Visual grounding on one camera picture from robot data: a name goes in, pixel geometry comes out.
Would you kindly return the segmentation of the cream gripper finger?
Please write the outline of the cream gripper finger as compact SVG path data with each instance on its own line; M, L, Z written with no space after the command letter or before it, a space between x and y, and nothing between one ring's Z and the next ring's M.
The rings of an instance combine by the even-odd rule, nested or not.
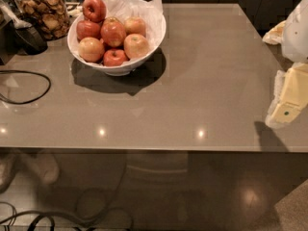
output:
M308 105L308 64L294 63L287 71L278 70L273 95L266 125L278 129L292 123Z
M282 21L275 25L273 28L271 28L268 32L265 33L262 38L262 41L271 45L280 44L285 24L286 21Z

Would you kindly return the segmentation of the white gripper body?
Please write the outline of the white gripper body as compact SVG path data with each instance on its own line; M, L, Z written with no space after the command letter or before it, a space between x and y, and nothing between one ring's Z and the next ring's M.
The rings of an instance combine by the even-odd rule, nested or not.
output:
M282 55L294 63L308 63L308 0L289 14L282 33Z

